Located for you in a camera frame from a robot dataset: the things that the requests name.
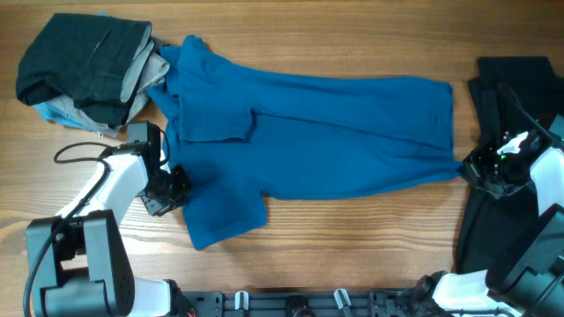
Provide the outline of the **blue polo shirt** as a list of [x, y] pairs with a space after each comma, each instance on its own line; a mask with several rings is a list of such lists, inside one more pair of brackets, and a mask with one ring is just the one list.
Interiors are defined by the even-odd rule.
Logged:
[[449, 83], [306, 77], [247, 68], [194, 35], [151, 99], [192, 185], [183, 216], [203, 249], [264, 226], [265, 197], [345, 199], [456, 177]]

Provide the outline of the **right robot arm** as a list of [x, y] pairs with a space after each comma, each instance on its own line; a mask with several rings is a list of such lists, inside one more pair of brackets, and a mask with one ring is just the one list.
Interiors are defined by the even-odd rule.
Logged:
[[423, 276], [405, 301], [409, 316], [561, 316], [563, 314], [563, 139], [561, 121], [533, 128], [501, 146], [475, 148], [460, 168], [475, 189], [499, 199], [528, 188], [538, 216], [487, 270]]

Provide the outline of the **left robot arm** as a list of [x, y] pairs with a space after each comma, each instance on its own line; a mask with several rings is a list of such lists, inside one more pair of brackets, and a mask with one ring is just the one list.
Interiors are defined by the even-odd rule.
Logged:
[[25, 316], [195, 315], [175, 281], [134, 276], [119, 231], [136, 198], [154, 217], [185, 204], [191, 185], [181, 166], [165, 168], [167, 147], [159, 126], [132, 123], [125, 144], [91, 159], [96, 171], [71, 203], [29, 224]]

